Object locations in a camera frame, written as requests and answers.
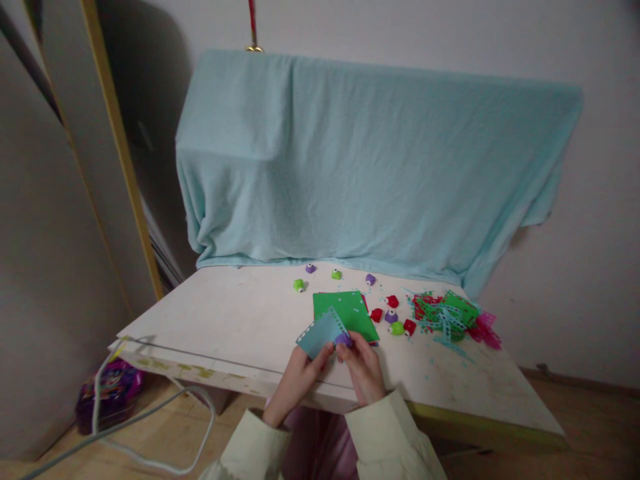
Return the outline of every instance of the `person's right hand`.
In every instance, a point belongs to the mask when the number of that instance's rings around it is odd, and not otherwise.
[[[353,348],[348,349],[344,343],[339,343],[336,351],[347,364],[355,395],[364,407],[387,396],[385,382],[378,354],[358,332],[349,331],[349,335],[353,340]]]

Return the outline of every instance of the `green paper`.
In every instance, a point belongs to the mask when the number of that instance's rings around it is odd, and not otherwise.
[[[464,323],[467,328],[471,328],[475,323],[476,318],[478,318],[478,309],[451,290],[447,292],[442,303],[460,310],[460,312],[462,312],[462,323]]]
[[[362,294],[356,291],[338,293],[314,293],[313,317],[320,318],[333,307],[347,330],[356,331],[368,342],[380,340],[367,312]]]

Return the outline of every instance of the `white wall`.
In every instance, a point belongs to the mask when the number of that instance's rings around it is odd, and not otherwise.
[[[166,65],[175,56],[176,69],[190,73],[206,49],[250,43],[246,1],[135,4],[140,36],[172,32],[162,52]],[[498,315],[497,330],[520,365],[546,362],[558,373],[640,387],[637,3],[257,0],[257,17],[266,52],[582,86],[585,109],[552,217],[518,235],[482,304]],[[138,56],[143,65],[156,54],[147,55]],[[180,92],[183,77],[166,71],[157,81]]]

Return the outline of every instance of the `hand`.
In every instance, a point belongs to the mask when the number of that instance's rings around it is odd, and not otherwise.
[[[296,345],[278,388],[262,415],[262,421],[273,428],[280,427],[289,412],[311,389],[332,353],[333,342],[328,342],[311,361],[307,353]]]
[[[353,340],[353,349],[350,350],[340,343],[336,350],[349,368],[355,396],[360,406],[364,407],[382,400],[387,396],[387,391],[378,354],[358,332],[350,331],[349,335]]]

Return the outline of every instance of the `sleeve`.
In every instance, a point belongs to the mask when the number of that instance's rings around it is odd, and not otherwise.
[[[278,479],[291,434],[266,425],[247,410],[227,448],[200,480]]]
[[[429,438],[418,430],[397,391],[345,417],[362,480],[447,478]]]

